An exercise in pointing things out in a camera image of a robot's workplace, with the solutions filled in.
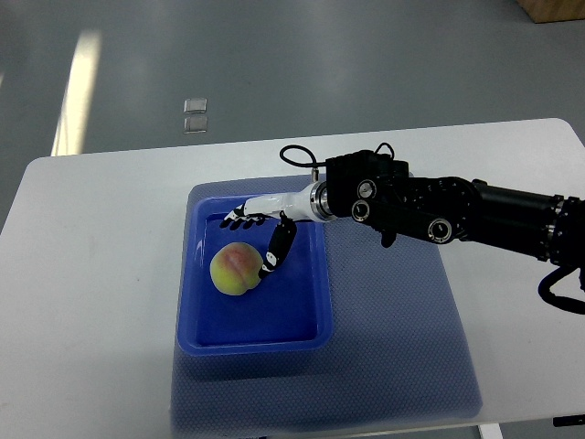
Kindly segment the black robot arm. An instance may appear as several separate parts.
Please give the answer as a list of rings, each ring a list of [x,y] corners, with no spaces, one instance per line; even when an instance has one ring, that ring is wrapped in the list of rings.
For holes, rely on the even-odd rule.
[[[351,218],[382,236],[445,244],[473,241],[549,261],[560,276],[584,269],[584,202],[490,186],[479,179],[413,177],[394,152],[362,150],[313,161],[325,179],[297,193],[249,198],[223,219],[248,229],[269,218],[285,223]]]

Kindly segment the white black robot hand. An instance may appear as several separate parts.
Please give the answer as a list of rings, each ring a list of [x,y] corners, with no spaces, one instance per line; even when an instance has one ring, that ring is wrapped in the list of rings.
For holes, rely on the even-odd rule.
[[[326,183],[311,183],[299,192],[249,198],[244,205],[239,205],[228,213],[219,227],[248,230],[254,225],[262,225],[265,218],[261,217],[280,218],[258,272],[262,280],[278,269],[288,256],[297,233],[295,221],[329,221]]]

